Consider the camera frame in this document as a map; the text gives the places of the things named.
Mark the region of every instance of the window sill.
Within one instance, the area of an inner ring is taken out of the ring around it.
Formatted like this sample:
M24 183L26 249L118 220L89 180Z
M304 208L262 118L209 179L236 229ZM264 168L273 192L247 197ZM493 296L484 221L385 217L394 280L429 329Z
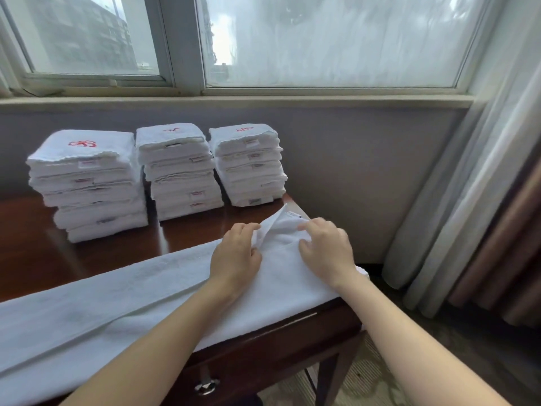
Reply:
M364 95L364 96L205 96L205 97L12 97L0 98L0 113L74 110L145 110L164 107L370 107L467 109L471 95Z

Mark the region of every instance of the table leg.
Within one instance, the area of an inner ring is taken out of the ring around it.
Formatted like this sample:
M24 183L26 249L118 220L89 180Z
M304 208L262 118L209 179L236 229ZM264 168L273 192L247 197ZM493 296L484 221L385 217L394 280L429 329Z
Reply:
M319 363L315 406L331 406L361 343L361 332L344 342L340 351Z

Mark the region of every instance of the table drawer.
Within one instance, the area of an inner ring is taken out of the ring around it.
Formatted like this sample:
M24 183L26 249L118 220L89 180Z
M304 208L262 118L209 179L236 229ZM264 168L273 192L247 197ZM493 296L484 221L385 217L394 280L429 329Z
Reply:
M344 341L360 333L360 326L355 313L342 303L272 333L244 339L230 351L209 348L209 352L216 351L210 358L203 359L204 350L197 352L162 405L229 404L334 355ZM208 394L196 392L200 383L210 383Z

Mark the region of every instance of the red embroidered logo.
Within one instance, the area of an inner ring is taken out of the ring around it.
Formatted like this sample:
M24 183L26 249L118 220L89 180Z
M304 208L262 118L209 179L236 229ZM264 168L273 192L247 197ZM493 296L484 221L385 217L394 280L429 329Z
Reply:
M96 142L95 141L89 141L89 140L71 141L68 145L71 145L72 147L91 147L91 148L94 148L96 146Z

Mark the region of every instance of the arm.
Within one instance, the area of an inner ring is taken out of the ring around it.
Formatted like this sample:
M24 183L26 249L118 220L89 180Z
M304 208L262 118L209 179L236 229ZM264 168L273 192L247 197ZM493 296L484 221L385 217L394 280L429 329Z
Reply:
M253 280L261 254L252 250L259 224L235 224L216 247L210 278L198 292L101 368L62 406L157 406L205 330Z
M396 380L417 406L509 406L355 269L347 234L316 218L299 226L306 265L335 289L365 325Z

